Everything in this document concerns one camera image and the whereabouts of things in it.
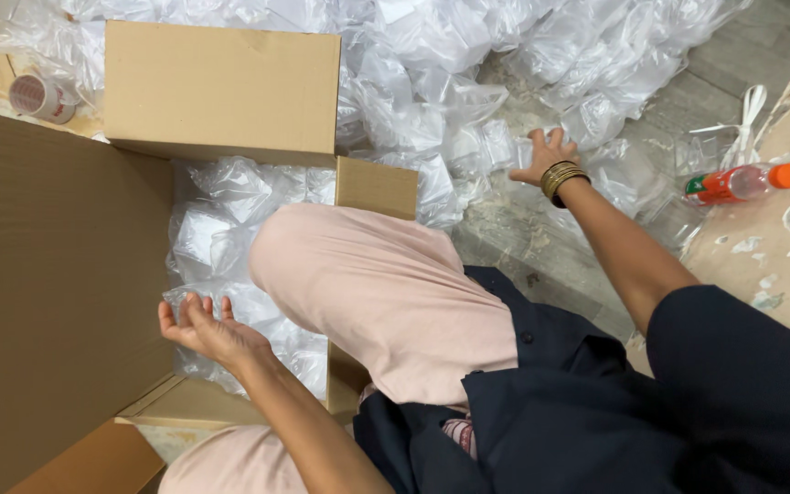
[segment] open cardboard box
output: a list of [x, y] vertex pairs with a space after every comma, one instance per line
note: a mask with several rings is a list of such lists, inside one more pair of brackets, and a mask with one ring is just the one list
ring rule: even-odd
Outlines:
[[[252, 403], [172, 374], [155, 308], [170, 157], [336, 166], [335, 202], [412, 219], [416, 172], [334, 155], [340, 39], [110, 22], [113, 145], [0, 117], [0, 493], [106, 420], [221, 428]], [[345, 423], [366, 371], [328, 353]]]

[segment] person's right hand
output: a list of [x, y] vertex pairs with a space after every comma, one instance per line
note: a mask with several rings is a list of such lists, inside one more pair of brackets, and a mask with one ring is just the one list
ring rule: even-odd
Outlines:
[[510, 179], [541, 187], [542, 175], [554, 164], [571, 161], [580, 166], [581, 156], [577, 154], [577, 144], [570, 141], [564, 146], [564, 134], [562, 128], [553, 129], [548, 134], [550, 142], [547, 142], [542, 129], [530, 132], [527, 137], [532, 140], [532, 164], [525, 170], [511, 170], [508, 175]]
[[246, 359], [267, 359], [276, 356], [263, 334], [234, 320], [230, 298], [221, 299], [221, 320], [213, 317], [213, 299], [190, 293], [179, 305], [179, 318], [170, 304], [161, 301], [157, 307], [160, 333], [195, 352], [224, 365], [232, 374]]

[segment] navy blue shirt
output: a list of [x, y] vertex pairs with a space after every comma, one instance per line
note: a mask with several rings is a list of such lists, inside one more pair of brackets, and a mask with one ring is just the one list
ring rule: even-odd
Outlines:
[[788, 328], [678, 289], [649, 324], [653, 380], [583, 317], [466, 273], [511, 309], [519, 366], [463, 379], [476, 462], [441, 430], [454, 410], [362, 403], [356, 439], [397, 492], [790, 492]]

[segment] gold bangle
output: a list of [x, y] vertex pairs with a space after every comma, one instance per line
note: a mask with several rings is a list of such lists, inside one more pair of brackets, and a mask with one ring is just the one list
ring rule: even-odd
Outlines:
[[542, 174], [542, 191], [555, 207], [565, 209], [565, 204], [556, 193], [556, 189], [569, 178], [575, 177], [582, 177], [588, 183], [591, 181], [590, 176], [571, 161], [555, 163]]

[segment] pink pants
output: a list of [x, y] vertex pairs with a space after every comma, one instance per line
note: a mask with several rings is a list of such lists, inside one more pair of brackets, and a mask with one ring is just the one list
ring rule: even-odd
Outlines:
[[[249, 272], [292, 321], [364, 365], [396, 403], [466, 404], [460, 380], [517, 366], [507, 306], [463, 273], [449, 238], [353, 208], [293, 204], [264, 222]], [[306, 492], [269, 427], [221, 431], [179, 457], [161, 494]]]

